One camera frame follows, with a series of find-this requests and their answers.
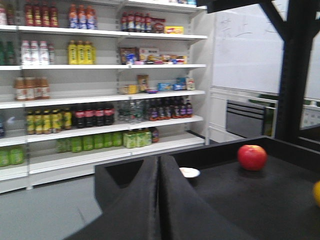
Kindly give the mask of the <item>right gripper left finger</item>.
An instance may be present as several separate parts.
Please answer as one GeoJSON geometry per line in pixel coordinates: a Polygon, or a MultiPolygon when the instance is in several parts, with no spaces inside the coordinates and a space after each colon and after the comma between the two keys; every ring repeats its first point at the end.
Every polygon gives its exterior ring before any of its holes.
{"type": "Polygon", "coordinates": [[[102,211],[69,240],[159,240],[159,162],[138,157],[95,166],[94,194],[102,211]]]}

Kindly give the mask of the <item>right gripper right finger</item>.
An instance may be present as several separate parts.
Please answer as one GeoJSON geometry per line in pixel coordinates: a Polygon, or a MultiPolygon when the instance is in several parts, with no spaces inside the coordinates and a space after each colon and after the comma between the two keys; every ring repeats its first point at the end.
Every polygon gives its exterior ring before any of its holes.
{"type": "Polygon", "coordinates": [[[173,156],[159,160],[158,205],[163,240],[252,240],[201,198],[173,156]]]}

